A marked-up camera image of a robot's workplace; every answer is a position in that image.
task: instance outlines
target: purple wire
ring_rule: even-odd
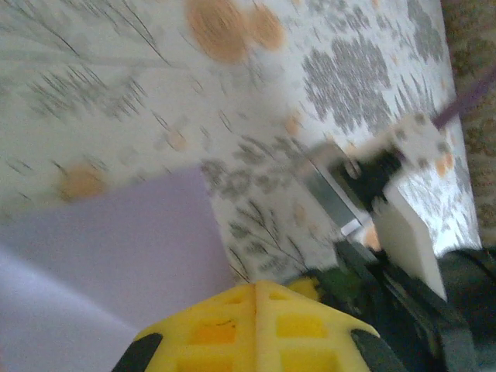
[[[437,129],[443,128],[454,116],[461,114],[474,105],[476,100],[489,91],[495,81],[496,65],[433,118],[432,122],[434,123],[434,126],[436,126]]]

